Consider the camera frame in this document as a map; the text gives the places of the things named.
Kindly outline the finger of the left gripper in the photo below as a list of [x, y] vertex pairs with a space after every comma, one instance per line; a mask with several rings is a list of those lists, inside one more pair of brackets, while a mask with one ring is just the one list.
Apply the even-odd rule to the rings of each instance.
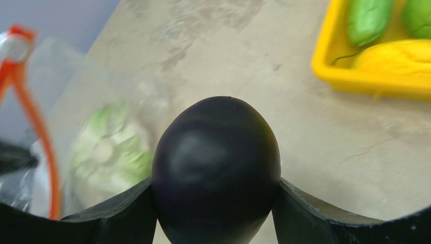
[[28, 148], [1, 140], [1, 175], [34, 169], [38, 165], [38, 158]]

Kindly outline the white cauliflower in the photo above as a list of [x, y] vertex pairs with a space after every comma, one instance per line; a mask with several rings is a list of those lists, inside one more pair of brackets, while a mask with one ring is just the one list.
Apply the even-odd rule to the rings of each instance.
[[150, 133], [125, 101], [105, 104], [92, 114], [73, 149], [73, 189], [84, 208], [130, 189], [151, 174]]

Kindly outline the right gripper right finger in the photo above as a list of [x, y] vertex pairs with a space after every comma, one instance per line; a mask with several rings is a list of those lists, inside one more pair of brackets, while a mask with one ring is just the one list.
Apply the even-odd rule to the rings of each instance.
[[272, 216], [278, 243], [430, 243], [430, 207], [382, 221], [338, 208], [285, 179]]

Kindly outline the yellow plastic tray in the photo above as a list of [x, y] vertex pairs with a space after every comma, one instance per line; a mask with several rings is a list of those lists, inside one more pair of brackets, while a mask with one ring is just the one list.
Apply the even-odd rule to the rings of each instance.
[[350, 1], [330, 1], [322, 22], [312, 58], [314, 74], [333, 89], [351, 93], [430, 100], [430, 77], [379, 74], [352, 68], [356, 57], [365, 49], [387, 42], [420, 39], [412, 37], [403, 23], [406, 1], [394, 1], [385, 33], [365, 46], [356, 46], [348, 39], [347, 20]]

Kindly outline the clear orange zip bag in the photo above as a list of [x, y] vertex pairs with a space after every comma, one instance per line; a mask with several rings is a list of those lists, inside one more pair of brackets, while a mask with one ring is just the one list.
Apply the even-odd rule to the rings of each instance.
[[150, 133], [152, 153], [168, 121], [168, 80], [162, 75], [116, 72], [55, 38], [12, 25], [1, 33], [1, 139], [24, 144], [39, 160], [33, 183], [1, 190], [9, 204], [58, 220], [86, 209], [74, 194], [72, 157], [77, 136], [105, 104], [125, 101]]

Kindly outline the green lime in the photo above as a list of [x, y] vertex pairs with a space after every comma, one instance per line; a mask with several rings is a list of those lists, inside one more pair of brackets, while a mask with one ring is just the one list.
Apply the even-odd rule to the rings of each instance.
[[403, 23], [412, 37], [430, 39], [430, 0], [406, 1]]

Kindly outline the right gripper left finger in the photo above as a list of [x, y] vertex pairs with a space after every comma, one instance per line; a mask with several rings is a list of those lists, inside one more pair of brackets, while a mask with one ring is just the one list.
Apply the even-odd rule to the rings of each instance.
[[1, 243], [152, 243], [156, 222], [147, 178], [58, 221], [1, 204]]

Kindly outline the light green cucumber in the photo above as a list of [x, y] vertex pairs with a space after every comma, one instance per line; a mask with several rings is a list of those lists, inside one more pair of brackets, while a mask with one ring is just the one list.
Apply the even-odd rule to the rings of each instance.
[[356, 46], [365, 46], [381, 38], [392, 13], [392, 0], [352, 0], [349, 3], [347, 34]]

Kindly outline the purple eggplant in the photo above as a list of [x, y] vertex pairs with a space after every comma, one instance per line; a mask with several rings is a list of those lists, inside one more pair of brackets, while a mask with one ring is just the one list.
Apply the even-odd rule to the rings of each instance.
[[279, 191], [280, 152], [261, 114], [216, 96], [182, 112], [161, 136], [151, 187], [171, 243], [249, 243]]

